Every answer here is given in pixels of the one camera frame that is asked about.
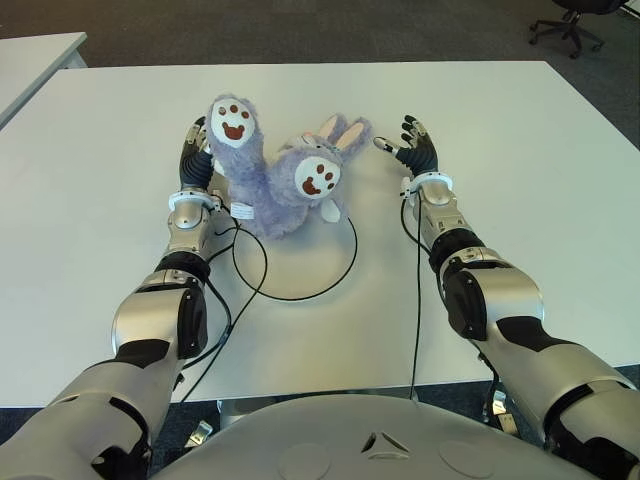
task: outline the white label tag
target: white label tag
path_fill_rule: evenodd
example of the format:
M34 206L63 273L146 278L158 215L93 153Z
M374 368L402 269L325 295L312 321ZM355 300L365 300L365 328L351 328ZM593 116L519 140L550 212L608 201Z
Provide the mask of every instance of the white label tag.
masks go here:
M245 203L231 202L231 216L240 220L252 220L253 207Z

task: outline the bunny ear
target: bunny ear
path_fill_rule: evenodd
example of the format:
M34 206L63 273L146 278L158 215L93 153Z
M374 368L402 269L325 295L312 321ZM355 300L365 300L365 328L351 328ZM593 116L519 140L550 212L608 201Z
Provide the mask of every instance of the bunny ear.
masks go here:
M340 149L345 160L355 156L371 138L371 123L369 120L359 118L336 141L336 147Z
M338 137L344 133L346 128L347 119L341 113L336 113L320 127L318 136L324 138L329 143L335 144Z

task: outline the white desk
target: white desk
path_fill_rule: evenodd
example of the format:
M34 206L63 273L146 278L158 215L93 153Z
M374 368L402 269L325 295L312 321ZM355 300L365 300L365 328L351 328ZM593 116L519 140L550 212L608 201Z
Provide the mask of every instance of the white desk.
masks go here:
M469 222L542 288L549 332L616 365L640 361L640 153L547 64L66 70L0 132L1 405L42 405L112 355L113 313L166 245L185 131L226 91L257 105L267 153L336 110L390 138L405 113L420 116ZM416 250L398 216L405 174L373 146L355 159L351 274L303 304L258 298L193 400L409 383ZM340 254L314 251L314 265ZM229 260L213 278L235 313L250 291ZM310 271L270 268L293 286ZM488 378L426 268L423 286L418 382ZM224 317L213 299L209 310L214 338ZM198 372L188 373L176 398Z
M60 68L86 67L77 52L87 34L0 40L0 128Z

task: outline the paw print pad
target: paw print pad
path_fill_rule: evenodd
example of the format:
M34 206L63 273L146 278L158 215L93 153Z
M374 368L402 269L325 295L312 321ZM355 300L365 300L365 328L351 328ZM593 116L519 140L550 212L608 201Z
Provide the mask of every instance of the paw print pad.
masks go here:
M240 148L251 138L256 121L246 105L235 98L223 98L211 108L211 130L219 142Z
M339 180L340 167L322 157L305 158L295 172L298 192L311 199L329 195Z

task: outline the stuffed animal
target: stuffed animal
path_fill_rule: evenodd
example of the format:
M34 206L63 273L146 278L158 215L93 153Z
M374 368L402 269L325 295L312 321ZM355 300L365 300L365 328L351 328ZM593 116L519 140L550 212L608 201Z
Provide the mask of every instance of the stuffed animal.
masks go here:
M347 127L333 115L317 135L292 138L268 166L264 136L254 106L221 95L206 118L207 139L216 170L229 181L232 214L259 237L278 238L302 225L309 211L327 222L345 216L343 167L369 141L370 123L360 118Z

